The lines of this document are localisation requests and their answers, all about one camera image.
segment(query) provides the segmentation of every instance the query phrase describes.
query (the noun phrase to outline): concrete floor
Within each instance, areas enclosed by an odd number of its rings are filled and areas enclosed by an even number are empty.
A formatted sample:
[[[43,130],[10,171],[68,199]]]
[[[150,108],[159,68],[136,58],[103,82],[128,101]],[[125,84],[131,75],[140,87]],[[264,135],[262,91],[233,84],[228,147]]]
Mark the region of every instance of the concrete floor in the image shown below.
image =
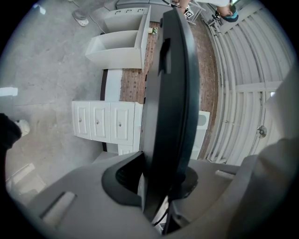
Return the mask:
[[[0,112],[27,120],[31,128],[8,151],[6,161],[9,189],[25,204],[102,152],[100,142],[73,135],[71,119],[72,100],[100,99],[102,71],[84,56],[100,30],[91,20],[79,26],[71,15],[77,7],[67,0],[40,5],[46,13],[31,9],[0,60],[0,88],[18,88],[17,96],[0,97]],[[29,199],[21,196],[30,192]]]

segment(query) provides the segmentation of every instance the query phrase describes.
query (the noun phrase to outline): corrugated metal wall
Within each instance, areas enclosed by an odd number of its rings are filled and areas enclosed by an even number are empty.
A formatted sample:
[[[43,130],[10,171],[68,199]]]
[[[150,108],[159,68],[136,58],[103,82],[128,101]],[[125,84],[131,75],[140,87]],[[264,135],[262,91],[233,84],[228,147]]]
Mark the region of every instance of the corrugated metal wall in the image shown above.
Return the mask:
[[[259,1],[244,6],[236,23],[216,22],[209,28],[221,67],[221,104],[206,158],[240,165],[244,157],[280,138],[265,104],[295,63],[296,53]],[[261,125],[267,128],[262,139],[257,134]]]

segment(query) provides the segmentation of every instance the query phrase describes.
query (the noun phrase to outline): brick floor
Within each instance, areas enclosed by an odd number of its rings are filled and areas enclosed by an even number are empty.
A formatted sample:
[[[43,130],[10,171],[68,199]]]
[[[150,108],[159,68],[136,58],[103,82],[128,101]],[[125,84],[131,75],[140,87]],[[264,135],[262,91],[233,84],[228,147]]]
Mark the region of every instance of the brick floor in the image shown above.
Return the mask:
[[[159,23],[151,22],[150,27],[159,27]],[[208,129],[199,154],[202,159],[206,153],[212,130],[215,124],[218,102],[218,74],[213,47],[207,28],[198,18],[196,25],[190,24],[199,57],[200,74],[200,110],[210,112]],[[157,35],[149,35],[145,58],[145,70],[124,69],[121,79],[120,101],[131,101],[143,104],[145,77],[153,61],[153,52],[157,42]]]

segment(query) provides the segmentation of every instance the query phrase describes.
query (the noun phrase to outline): shoe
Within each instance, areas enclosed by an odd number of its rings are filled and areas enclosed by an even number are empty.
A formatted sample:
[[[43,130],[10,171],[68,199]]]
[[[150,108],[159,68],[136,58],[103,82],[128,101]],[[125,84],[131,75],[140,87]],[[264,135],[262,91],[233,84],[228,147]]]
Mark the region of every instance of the shoe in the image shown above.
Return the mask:
[[[21,119],[21,120],[17,120],[14,122],[21,130],[21,137],[27,135],[29,132],[30,132],[30,126],[29,126],[29,123],[24,120],[24,119]]]

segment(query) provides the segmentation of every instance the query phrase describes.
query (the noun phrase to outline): black cable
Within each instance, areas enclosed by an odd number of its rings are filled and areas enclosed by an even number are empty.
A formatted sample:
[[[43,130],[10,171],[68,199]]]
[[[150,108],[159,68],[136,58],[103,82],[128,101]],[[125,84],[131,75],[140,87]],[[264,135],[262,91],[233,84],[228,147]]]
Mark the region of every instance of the black cable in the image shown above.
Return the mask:
[[[168,209],[165,211],[165,213],[163,214],[163,216],[153,224],[153,226],[157,226],[162,220],[163,218],[166,216],[166,214],[168,213]]]

